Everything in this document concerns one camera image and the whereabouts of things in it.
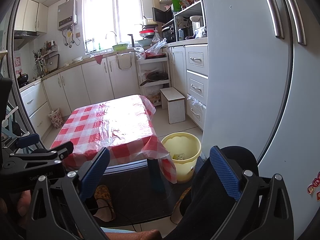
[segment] drawer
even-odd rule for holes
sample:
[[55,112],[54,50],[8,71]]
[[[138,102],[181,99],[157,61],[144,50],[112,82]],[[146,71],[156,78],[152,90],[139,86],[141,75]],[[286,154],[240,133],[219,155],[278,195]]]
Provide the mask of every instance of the drawer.
[[208,45],[186,46],[187,69],[208,75]]
[[204,105],[207,104],[208,77],[187,70],[188,94],[195,97]]
[[21,97],[29,117],[47,101],[41,82],[22,91]]
[[51,126],[50,118],[48,114],[50,113],[50,107],[48,102],[41,106],[37,111],[30,116],[30,121],[33,127],[36,130],[36,133],[39,134],[40,138],[44,135],[47,129]]
[[187,114],[188,116],[203,130],[206,106],[193,105],[193,100],[187,100]]

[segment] faucet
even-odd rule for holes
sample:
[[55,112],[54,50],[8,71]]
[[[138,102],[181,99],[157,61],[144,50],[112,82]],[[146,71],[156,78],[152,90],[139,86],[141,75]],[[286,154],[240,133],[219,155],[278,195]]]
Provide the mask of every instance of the faucet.
[[117,34],[116,34],[114,31],[109,31],[108,33],[114,33],[114,34],[115,34],[115,36],[116,36],[116,43],[117,43],[117,45],[118,45]]

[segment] refrigerator handle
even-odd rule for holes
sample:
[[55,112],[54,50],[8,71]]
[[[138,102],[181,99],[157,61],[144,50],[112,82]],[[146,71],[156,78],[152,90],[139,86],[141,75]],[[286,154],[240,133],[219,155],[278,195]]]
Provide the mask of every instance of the refrigerator handle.
[[276,0],[267,0],[269,10],[271,13],[271,18],[273,22],[273,28],[275,30],[275,35],[277,38],[284,39],[284,32],[282,21],[280,17],[280,11],[277,5]]
[[304,33],[304,27],[302,22],[302,17],[299,11],[299,7],[296,0],[288,0],[290,9],[292,11],[294,24],[296,25],[296,32],[298,37],[298,43],[301,45],[306,46],[306,35]]

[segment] red and white checkered tablecloth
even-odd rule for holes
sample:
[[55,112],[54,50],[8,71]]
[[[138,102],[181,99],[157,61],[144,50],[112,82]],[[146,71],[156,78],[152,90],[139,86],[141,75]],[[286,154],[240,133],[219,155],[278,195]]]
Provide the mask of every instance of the red and white checkered tablecloth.
[[155,112],[151,102],[140,95],[78,108],[72,112],[51,148],[71,141],[73,153],[63,162],[74,170],[92,160],[103,147],[110,151],[109,166],[158,159],[163,175],[176,183],[172,158],[151,123]]

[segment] window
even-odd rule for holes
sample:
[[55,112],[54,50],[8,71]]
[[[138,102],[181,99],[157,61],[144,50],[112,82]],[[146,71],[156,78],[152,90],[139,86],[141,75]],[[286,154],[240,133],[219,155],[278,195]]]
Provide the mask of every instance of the window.
[[84,0],[84,38],[86,53],[110,49],[118,43],[141,40],[141,0]]

